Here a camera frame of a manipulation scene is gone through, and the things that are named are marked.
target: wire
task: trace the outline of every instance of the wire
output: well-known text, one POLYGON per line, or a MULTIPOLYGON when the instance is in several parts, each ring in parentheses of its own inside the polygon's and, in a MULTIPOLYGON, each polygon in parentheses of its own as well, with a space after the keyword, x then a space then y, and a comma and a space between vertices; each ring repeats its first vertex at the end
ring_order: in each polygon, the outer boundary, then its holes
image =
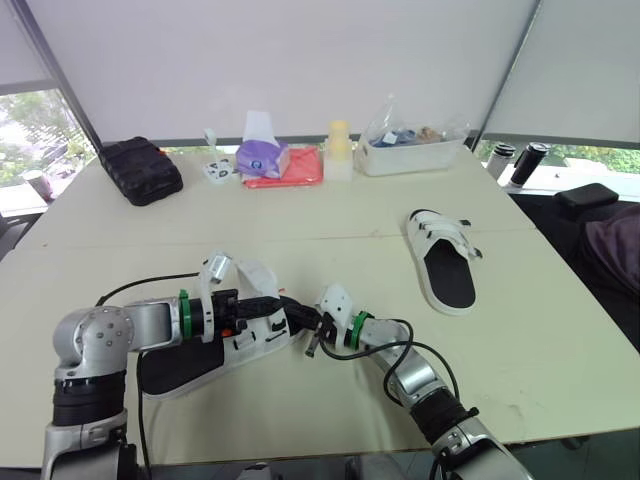
POLYGON ((429 470, 429 480, 436 480, 436 473, 438 472, 438 467, 440 466, 440 461, 437 457, 433 459, 433 463, 431 464, 431 470, 429 470))
POLYGON ((445 470, 444 465, 440 463, 440 459, 438 457, 435 457, 433 459, 433 463, 431 464, 431 470, 429 470, 429 480, 436 480, 438 470, 440 470, 440 479, 447 480, 447 471, 445 470))
POLYGON ((191 272, 191 273, 180 273, 177 275, 165 275, 162 277, 149 277, 149 278, 143 278, 142 280, 136 280, 135 282, 127 283, 126 285, 118 287, 115 290, 111 290, 106 295, 101 296, 96 302, 96 307, 101 307, 102 305, 104 305, 104 303, 107 300, 109 300, 111 297, 113 297, 115 294, 120 293, 123 290, 126 290, 127 288, 135 287, 137 285, 142 285, 143 283, 159 282, 161 280, 174 280, 176 278, 189 278, 189 277, 197 277, 197 276, 198 276, 197 272, 191 272))
POLYGON ((352 354, 349 354, 349 355, 339 355, 339 354, 329 350, 329 348, 327 347, 327 344, 324 342, 322 337, 320 338, 320 348, 322 348, 322 351, 328 357, 333 358, 334 360, 355 360, 357 358, 369 357, 369 356, 371 356, 371 355, 373 355, 375 353, 381 352, 382 350, 386 350, 388 348, 398 347, 398 346, 402 346, 402 345, 406 345, 407 349, 411 348, 411 347, 424 348, 428 352, 431 352, 438 360, 440 360, 440 362, 442 363, 444 368, 447 370, 447 374, 449 375, 449 378, 451 378, 451 385, 453 386, 453 395, 456 397, 457 400, 460 400, 460 388, 458 387, 458 381, 456 379, 456 376, 453 373, 453 369, 451 368, 449 363, 445 360, 445 358, 442 356, 442 354, 440 354, 440 352, 438 352, 435 348, 433 348, 433 347, 431 347, 431 346, 429 346, 429 345, 427 345, 425 343, 415 342, 415 341, 411 341, 411 343, 409 343, 408 340, 400 340, 400 341, 397 341, 397 342, 389 342, 389 343, 385 343, 384 345, 379 345, 377 347, 369 348, 368 350, 364 350, 363 352, 352 353, 352 354))
MULTIPOLYGON (((96 302, 96 307, 101 307, 105 304, 107 300, 109 300, 114 295, 122 292, 131 287, 135 287, 137 285, 142 285, 143 283, 151 283, 151 282, 159 282, 162 280, 175 280, 178 278, 189 278, 189 277, 197 277, 197 272, 190 273, 179 273, 177 275, 163 275, 161 277, 149 277, 143 278, 142 280, 136 280, 135 282, 127 283, 126 285, 122 285, 121 287, 116 288, 115 290, 111 290, 109 293, 101 296, 96 302)), ((147 448, 147 436, 144 432, 144 418, 142 416, 142 382, 141 380, 141 372, 142 372, 142 353, 138 354, 138 359, 136 362, 136 383, 138 387, 138 429, 140 430, 140 446, 142 447, 142 457, 144 458, 144 468, 147 473, 147 480, 152 480, 151 476, 151 464, 149 463, 149 449, 147 448)))
POLYGON ((147 436, 144 433, 144 417, 142 415, 142 353, 138 354, 136 361, 136 383, 138 386, 138 429, 140 430, 140 444, 142 447, 142 458, 144 459, 144 469, 147 473, 147 480, 152 480, 151 463, 149 462, 149 449, 147 448, 147 436))
POLYGON ((409 355, 409 351, 411 350, 411 345, 413 344, 413 327, 406 320, 400 320, 395 318, 392 320, 396 323, 399 323, 407 327, 407 329, 409 330, 409 338, 407 339, 407 344, 404 347, 404 350, 402 351, 398 359, 395 361, 393 365, 391 365, 391 368, 387 370, 387 373, 385 373, 384 378, 382 379, 382 388, 384 389, 384 394, 387 396, 387 398, 389 398, 396 405, 402 406, 402 403, 400 403, 400 400, 398 400, 395 396, 393 396, 389 391, 389 380, 391 379, 391 375, 394 374, 398 366, 404 361, 405 358, 407 358, 407 355, 409 355))

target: purple tissue box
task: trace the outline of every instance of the purple tissue box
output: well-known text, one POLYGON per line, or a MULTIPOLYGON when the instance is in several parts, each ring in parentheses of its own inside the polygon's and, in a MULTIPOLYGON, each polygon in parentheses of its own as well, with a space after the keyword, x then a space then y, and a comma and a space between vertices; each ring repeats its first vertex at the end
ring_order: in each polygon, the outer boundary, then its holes
POLYGON ((247 140, 236 152, 236 163, 238 171, 246 175, 281 178, 289 166, 289 145, 247 140))

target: slide sandal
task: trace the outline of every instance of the slide sandal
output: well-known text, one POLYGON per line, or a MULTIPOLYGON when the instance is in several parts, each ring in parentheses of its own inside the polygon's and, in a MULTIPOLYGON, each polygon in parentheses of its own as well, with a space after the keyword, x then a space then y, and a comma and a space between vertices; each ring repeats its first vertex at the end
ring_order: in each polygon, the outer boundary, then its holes
POLYGON ((451 220, 431 210, 416 210, 407 220, 407 236, 429 304, 448 315, 468 313, 476 301, 470 258, 482 258, 462 234, 468 220, 451 220))

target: black case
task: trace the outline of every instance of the black case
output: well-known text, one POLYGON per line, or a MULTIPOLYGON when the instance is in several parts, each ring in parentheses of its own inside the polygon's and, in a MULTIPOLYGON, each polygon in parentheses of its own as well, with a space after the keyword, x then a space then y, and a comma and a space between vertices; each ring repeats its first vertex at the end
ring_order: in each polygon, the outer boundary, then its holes
POLYGON ((100 163, 133 205, 148 205, 182 190, 182 176, 176 166, 143 137, 103 148, 100 163))
POLYGON ((618 194, 601 183, 590 183, 554 195, 557 202, 571 210, 586 210, 618 201, 618 194))

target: green ring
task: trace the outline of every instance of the green ring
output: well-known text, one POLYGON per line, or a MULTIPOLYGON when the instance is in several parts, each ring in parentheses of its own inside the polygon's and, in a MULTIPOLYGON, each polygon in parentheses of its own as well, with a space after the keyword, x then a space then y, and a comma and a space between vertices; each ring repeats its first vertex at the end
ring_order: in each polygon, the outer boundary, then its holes
POLYGON ((356 318, 353 319, 353 330, 351 331, 351 341, 349 342, 349 346, 357 350, 358 349, 358 339, 360 338, 360 330, 362 330, 362 325, 364 325, 364 321, 371 317, 371 314, 368 312, 360 312, 356 318))
POLYGON ((182 335, 185 340, 191 338, 191 304, 186 290, 180 290, 180 313, 182 316, 182 335))

